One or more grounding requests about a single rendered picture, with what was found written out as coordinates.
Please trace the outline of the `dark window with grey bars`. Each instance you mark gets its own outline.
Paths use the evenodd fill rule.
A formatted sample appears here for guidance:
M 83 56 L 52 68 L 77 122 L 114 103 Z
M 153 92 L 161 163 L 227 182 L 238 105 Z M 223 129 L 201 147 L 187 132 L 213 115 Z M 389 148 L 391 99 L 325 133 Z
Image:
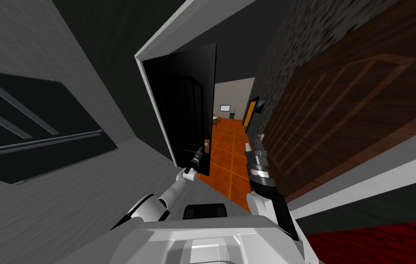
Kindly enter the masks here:
M 63 83 L 0 73 L 0 182 L 27 181 L 116 149 Z

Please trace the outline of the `brown wooden door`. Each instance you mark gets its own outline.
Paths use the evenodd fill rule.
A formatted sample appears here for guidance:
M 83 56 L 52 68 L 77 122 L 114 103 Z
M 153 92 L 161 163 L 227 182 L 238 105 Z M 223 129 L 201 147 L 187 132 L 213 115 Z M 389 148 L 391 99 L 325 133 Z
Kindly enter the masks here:
M 264 132 L 287 202 L 416 135 L 416 0 L 399 0 L 300 66 Z

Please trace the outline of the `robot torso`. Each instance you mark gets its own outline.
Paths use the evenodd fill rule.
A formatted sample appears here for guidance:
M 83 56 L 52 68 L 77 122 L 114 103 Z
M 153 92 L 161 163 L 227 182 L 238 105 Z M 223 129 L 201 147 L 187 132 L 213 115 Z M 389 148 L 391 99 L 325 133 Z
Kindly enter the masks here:
M 267 203 L 253 215 L 143 222 L 135 217 L 56 264 L 324 264 L 297 231 L 271 221 Z

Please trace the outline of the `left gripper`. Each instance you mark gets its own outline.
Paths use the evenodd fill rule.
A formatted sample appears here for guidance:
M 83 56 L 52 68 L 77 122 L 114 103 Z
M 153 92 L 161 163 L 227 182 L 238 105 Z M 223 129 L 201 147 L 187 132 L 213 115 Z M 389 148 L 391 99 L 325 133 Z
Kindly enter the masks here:
M 189 162 L 189 165 L 185 168 L 184 173 L 189 174 L 191 170 L 197 172 L 199 168 L 199 162 L 201 161 L 203 154 L 203 147 L 200 147 L 196 152 L 195 156 Z

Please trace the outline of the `orange door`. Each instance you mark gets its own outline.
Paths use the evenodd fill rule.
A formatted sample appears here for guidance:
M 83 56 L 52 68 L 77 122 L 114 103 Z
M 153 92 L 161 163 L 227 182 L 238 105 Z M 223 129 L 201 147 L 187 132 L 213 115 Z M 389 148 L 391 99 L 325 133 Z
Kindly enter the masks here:
M 251 120 L 252 115 L 254 113 L 254 110 L 256 108 L 258 99 L 259 99 L 259 97 L 255 97 L 254 99 L 250 100 L 250 102 L 249 102 L 247 112 L 246 112 L 246 116 L 245 116 L 244 123 L 243 123 L 243 126 L 244 126 L 245 129 L 247 129 L 248 126 L 249 126 L 249 123 L 250 123 L 250 120 Z

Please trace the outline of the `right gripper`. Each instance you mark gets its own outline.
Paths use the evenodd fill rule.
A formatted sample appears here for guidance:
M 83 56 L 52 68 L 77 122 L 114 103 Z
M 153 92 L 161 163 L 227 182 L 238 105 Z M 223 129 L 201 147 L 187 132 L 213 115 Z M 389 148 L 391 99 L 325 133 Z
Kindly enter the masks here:
M 251 149 L 249 143 L 245 143 L 245 156 L 247 159 L 247 167 L 268 167 L 268 160 L 267 160 L 267 152 L 263 146 L 262 140 L 264 138 L 264 134 L 258 134 L 255 137 L 254 145 L 255 150 Z

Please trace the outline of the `black door leaf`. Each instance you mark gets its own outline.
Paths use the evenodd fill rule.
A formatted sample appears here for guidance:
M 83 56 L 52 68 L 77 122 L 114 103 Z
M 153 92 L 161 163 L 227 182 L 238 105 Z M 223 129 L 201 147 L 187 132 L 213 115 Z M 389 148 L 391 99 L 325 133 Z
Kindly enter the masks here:
M 142 62 L 178 167 L 212 139 L 216 59 L 213 43 Z M 203 153 L 197 172 L 208 176 L 210 162 L 211 151 Z

